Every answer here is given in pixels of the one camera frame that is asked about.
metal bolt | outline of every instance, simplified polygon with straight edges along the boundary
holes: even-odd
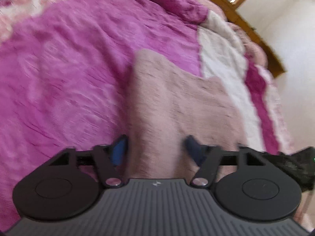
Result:
[[[121,180],[119,178],[111,177],[106,180],[106,184],[109,186],[118,186],[121,184]]]
[[[205,186],[208,183],[209,183],[208,180],[202,177],[198,177],[193,180],[193,184],[196,186]]]

logo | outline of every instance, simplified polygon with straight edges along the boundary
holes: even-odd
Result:
[[[159,182],[159,181],[155,181],[155,182],[153,183],[153,185],[154,185],[155,187],[158,187],[160,184],[162,184],[162,183]]]

pink bedspread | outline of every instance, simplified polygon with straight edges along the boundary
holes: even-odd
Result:
[[[183,147],[187,135],[224,150],[247,143],[242,116],[219,77],[196,77],[153,51],[136,54],[128,99],[127,178],[190,182],[199,168]],[[224,166],[218,176],[230,170]]]
[[[200,75],[196,0],[67,0],[15,25],[0,48],[0,229],[19,216],[14,185],[65,146],[110,143],[126,130],[135,51]]]

black device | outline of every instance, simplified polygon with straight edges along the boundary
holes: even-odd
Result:
[[[301,200],[299,184],[248,147],[208,147],[188,185],[184,179],[124,183],[110,160],[115,145],[67,148],[22,179],[13,191],[22,219],[5,235],[309,234],[292,219]],[[79,165],[93,165],[98,182]],[[237,171],[216,183],[220,165],[237,165]]]
[[[184,141],[191,158],[201,166],[213,146],[199,144],[193,136],[188,136]],[[313,191],[315,181],[315,148],[308,147],[293,155],[279,153],[259,153],[277,168],[292,177],[301,187],[302,191]]]

